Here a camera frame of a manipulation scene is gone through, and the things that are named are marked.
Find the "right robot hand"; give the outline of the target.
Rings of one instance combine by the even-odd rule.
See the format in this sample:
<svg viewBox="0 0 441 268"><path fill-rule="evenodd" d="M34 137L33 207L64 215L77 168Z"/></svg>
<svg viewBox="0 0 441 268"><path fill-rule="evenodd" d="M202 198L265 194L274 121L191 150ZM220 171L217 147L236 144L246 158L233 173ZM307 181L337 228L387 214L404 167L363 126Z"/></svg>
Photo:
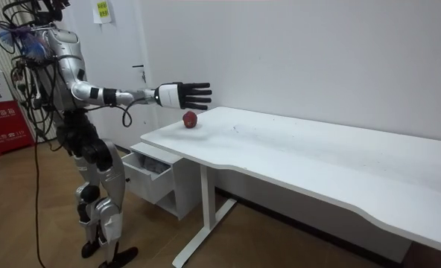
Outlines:
<svg viewBox="0 0 441 268"><path fill-rule="evenodd" d="M210 83L165 83L154 90L156 102L170 109L205 111L212 102L211 96Z"/></svg>

